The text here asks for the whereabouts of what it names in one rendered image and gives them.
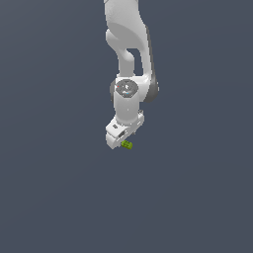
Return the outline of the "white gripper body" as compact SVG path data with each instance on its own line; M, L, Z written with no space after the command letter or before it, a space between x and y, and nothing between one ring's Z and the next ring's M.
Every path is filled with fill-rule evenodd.
M129 126L119 124L116 118L113 118L106 126L106 142L112 148L120 147L122 142L126 140L131 134L142 126L144 122L143 110L137 113L137 120Z

